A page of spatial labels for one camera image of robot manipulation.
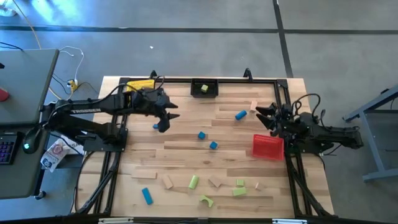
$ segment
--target concrete floor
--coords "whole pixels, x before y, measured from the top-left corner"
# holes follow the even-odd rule
[[[35,26],[277,28],[272,0],[17,2]],[[279,0],[279,4],[285,29],[398,28],[397,1]],[[0,25],[26,26],[20,16],[0,18]],[[286,77],[278,34],[38,32],[38,36],[43,48],[81,48],[85,60],[78,78],[97,90],[104,75],[148,75],[153,69],[162,75],[240,77],[249,67],[255,77]],[[29,31],[0,30],[0,40],[37,48]],[[321,95],[320,108],[326,109],[328,125],[344,126],[343,115],[398,83],[396,35],[287,34],[286,40],[294,77],[304,78],[307,91]],[[78,52],[71,52],[76,56],[61,54],[55,70],[64,80],[73,76],[80,61]],[[65,96],[57,83],[51,85]],[[88,86],[74,95],[76,99],[95,96]],[[48,95],[46,101],[54,99]],[[324,158],[335,213],[397,222],[398,177],[362,182],[363,174],[376,170],[367,145],[358,150],[341,148],[336,154]],[[44,200],[0,201],[0,220],[67,214],[76,172],[46,173]]]

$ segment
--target red plastic basket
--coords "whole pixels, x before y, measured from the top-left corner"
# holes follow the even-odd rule
[[[253,136],[254,157],[284,160],[284,140],[278,137],[263,136],[255,134]]]

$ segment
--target small black box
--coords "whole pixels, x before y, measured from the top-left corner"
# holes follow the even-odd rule
[[[207,85],[207,92],[201,91],[201,86]],[[218,80],[207,78],[192,78],[191,95],[195,98],[216,98],[218,96]]]

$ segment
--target yellow-green block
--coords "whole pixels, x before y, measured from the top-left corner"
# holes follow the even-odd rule
[[[191,182],[189,183],[189,188],[195,189],[198,185],[199,177],[197,175],[194,175],[191,179]]]
[[[208,89],[209,89],[209,87],[207,85],[202,85],[200,88],[200,90],[204,93],[206,93]]]
[[[246,194],[246,188],[245,187],[240,187],[238,189],[233,189],[232,194],[234,196],[239,196],[239,195],[244,195]]]
[[[244,186],[244,180],[237,179],[236,180],[236,185],[240,186],[240,187],[243,187]]]
[[[204,195],[200,196],[200,201],[206,200],[209,203],[209,208],[211,208],[211,206],[213,206],[214,201]]]

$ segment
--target wooden table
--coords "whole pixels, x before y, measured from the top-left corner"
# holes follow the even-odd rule
[[[104,97],[120,77],[104,77],[99,97]],[[304,80],[288,79],[292,101],[306,94]],[[251,157],[253,134],[269,134],[254,113],[240,121],[234,116],[249,111],[252,100],[259,106],[275,101],[274,88],[267,84],[220,84],[214,99],[192,98],[189,83],[165,83],[164,89],[178,109],[169,110],[181,117],[170,121],[165,133],[154,130],[158,119],[132,114],[128,117],[129,136],[122,153],[114,195],[112,216],[128,217],[217,217],[217,218],[290,218],[294,216],[289,181],[284,161],[268,161]],[[304,99],[301,112],[310,111]],[[105,123],[111,116],[95,114],[94,121]],[[206,139],[198,139],[198,133]],[[209,149],[216,141],[217,150]],[[88,159],[78,186],[81,207],[98,185],[104,153],[96,152]],[[328,184],[319,158],[303,155],[309,189],[333,213]],[[157,172],[157,179],[133,179],[131,174],[142,170]],[[169,175],[174,187],[166,190],[162,176]],[[192,175],[199,176],[195,190],[188,189]],[[213,187],[208,178],[222,180],[220,188]],[[236,179],[244,179],[247,195],[233,197]],[[264,189],[256,190],[260,182]],[[141,190],[147,187],[154,200],[147,205]],[[302,211],[302,193],[297,192]],[[199,202],[200,195],[214,201],[212,208]],[[103,197],[103,206],[107,193]]]

